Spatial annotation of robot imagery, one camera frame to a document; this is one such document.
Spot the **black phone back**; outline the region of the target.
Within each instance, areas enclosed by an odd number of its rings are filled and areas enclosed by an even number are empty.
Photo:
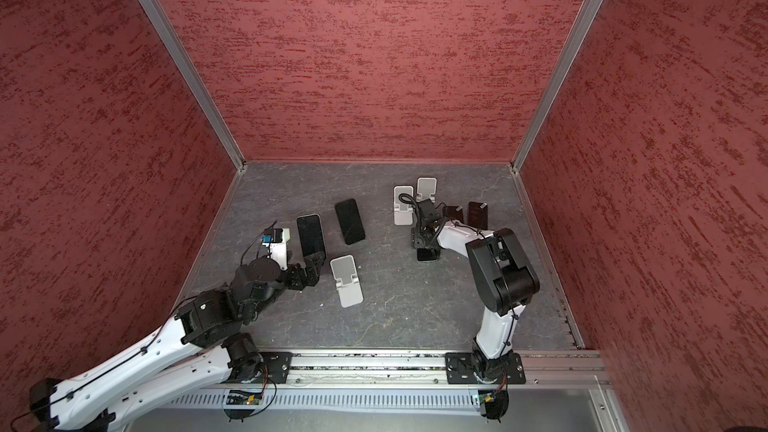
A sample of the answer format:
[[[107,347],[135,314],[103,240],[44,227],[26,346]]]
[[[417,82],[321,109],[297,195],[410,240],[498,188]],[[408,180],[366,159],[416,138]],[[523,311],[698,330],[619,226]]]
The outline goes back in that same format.
[[[366,238],[364,225],[355,199],[350,198],[334,205],[343,241],[353,245]]]

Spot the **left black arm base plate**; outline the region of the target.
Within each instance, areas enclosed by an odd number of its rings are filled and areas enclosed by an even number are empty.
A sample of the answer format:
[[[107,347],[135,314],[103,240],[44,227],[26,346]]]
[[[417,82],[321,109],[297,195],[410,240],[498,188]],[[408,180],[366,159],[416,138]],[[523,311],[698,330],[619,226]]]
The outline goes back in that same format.
[[[243,384],[270,382],[284,384],[291,368],[294,354],[287,351],[267,351],[251,354],[239,367],[235,381]]]

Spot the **black phone with middle sticker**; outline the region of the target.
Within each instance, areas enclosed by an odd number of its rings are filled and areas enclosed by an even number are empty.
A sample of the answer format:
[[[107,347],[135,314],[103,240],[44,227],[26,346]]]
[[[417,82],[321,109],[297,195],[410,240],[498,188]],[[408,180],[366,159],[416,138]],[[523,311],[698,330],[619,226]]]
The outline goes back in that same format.
[[[462,206],[445,205],[443,207],[443,216],[450,221],[464,223],[464,208]]]

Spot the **white phone stand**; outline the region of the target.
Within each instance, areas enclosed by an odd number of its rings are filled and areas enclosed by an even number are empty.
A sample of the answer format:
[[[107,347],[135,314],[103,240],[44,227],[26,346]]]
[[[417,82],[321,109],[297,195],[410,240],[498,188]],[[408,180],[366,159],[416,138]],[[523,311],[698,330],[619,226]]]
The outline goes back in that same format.
[[[395,226],[412,226],[413,216],[413,187],[395,186],[393,189],[393,219]]]
[[[438,181],[434,177],[419,177],[416,188],[416,202],[421,204],[422,202],[429,201],[435,204],[437,183]]]
[[[361,304],[364,296],[354,257],[346,255],[332,259],[330,267],[341,307],[350,308]]]

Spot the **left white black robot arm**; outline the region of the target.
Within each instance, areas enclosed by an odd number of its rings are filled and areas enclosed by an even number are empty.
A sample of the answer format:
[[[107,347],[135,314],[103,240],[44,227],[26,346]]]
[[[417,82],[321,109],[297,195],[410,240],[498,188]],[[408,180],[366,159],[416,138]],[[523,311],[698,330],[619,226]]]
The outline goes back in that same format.
[[[266,386],[269,368],[242,328],[286,290],[317,284],[326,255],[281,265],[241,264],[231,283],[185,300],[147,337],[70,379],[45,378],[29,391],[40,431],[108,431],[132,412],[222,382]]]

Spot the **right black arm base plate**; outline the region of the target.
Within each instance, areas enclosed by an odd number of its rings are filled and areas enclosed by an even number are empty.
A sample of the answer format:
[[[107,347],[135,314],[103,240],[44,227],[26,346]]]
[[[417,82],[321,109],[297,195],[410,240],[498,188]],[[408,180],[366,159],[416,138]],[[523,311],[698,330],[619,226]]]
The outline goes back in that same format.
[[[452,352],[445,355],[449,384],[523,385],[527,382],[522,358],[510,352],[500,358],[487,359],[480,352]]]

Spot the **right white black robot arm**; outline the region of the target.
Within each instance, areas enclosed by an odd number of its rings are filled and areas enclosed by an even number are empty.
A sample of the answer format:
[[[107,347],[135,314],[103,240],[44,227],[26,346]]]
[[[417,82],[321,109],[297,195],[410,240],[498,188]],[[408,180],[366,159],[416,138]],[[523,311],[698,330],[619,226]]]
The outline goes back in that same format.
[[[540,291],[539,278],[515,233],[488,228],[488,207],[471,202],[467,222],[460,211],[433,200],[418,199],[409,189],[394,192],[395,224],[411,227],[411,243],[419,261],[435,261],[444,251],[465,257],[484,306],[474,338],[473,361],[478,374],[509,363],[512,339],[525,307]]]

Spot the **black phone with right sticker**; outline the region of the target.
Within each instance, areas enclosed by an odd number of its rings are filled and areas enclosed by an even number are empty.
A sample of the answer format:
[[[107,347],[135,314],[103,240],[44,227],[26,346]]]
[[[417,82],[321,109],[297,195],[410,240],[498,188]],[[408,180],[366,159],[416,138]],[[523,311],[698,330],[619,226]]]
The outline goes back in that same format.
[[[489,213],[486,202],[471,201],[468,204],[467,224],[475,229],[489,229]]]

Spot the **black phone with sticker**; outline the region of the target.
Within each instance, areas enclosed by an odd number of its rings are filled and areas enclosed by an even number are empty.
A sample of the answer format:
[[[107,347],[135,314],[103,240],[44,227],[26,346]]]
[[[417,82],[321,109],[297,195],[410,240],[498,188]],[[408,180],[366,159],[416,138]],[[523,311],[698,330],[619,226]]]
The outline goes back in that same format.
[[[475,229],[489,229],[489,213],[486,202],[471,201],[468,204],[467,224]]]
[[[462,206],[445,205],[443,207],[443,216],[450,221],[464,223],[464,208]]]

